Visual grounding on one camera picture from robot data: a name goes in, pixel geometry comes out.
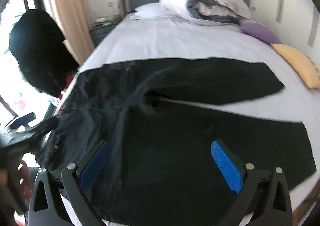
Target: blue gripper pad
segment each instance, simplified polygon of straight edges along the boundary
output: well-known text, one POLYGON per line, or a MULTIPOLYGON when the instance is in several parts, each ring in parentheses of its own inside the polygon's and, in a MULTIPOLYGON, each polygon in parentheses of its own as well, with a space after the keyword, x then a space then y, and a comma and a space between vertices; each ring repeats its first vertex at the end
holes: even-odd
POLYGON ((82 192, 92 188, 102 168, 106 162, 110 160, 110 156, 111 145, 109 142, 105 141, 79 176, 79 189, 82 192))
POLYGON ((236 191, 238 194, 243 185, 241 173, 217 141, 211 144, 211 156, 220 169, 230 190, 236 191))

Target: bed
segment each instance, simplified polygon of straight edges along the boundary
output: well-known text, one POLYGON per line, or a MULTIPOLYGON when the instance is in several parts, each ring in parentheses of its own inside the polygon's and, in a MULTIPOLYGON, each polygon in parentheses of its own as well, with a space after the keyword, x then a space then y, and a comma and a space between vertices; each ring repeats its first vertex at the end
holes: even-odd
POLYGON ((318 140, 320 91, 308 89, 298 74, 272 47, 242 33, 236 25, 207 27, 178 17, 144 20, 130 18, 136 7, 157 1, 120 0, 124 9, 122 22, 99 44, 81 66, 64 94, 61 104, 72 91, 80 73, 99 68, 106 63, 173 57, 187 59, 223 57, 248 62, 264 62, 285 85, 284 90, 262 99, 222 106, 191 102, 187 104, 258 118, 302 121, 308 132, 317 171, 291 190, 292 210, 295 210, 313 189, 320 176, 318 171, 320 165, 320 142, 318 140))

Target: purple cushion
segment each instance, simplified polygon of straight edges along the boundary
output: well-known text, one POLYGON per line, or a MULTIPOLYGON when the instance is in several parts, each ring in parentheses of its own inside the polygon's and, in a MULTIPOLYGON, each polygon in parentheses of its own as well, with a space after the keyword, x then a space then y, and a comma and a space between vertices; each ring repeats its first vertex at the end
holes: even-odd
POLYGON ((240 30, 247 34, 251 35, 264 43, 280 43, 281 41, 276 37, 272 31, 265 25, 254 22, 248 19, 242 19, 240 21, 240 30))

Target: yellow cushion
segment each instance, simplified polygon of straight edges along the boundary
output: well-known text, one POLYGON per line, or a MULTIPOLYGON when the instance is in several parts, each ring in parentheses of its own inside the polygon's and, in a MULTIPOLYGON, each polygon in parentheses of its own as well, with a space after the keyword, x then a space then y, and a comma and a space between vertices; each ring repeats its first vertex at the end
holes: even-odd
POLYGON ((288 61, 310 89, 320 88, 318 70, 303 52, 284 44, 271 44, 271 46, 288 61))

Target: beige curtain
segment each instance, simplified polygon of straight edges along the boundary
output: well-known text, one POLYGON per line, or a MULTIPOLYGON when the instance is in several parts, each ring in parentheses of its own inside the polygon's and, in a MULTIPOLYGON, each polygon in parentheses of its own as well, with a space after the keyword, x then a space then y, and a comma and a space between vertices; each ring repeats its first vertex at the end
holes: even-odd
POLYGON ((89 34, 87 0, 51 0, 54 19, 62 28, 67 47, 79 64, 92 53, 94 45, 89 34))

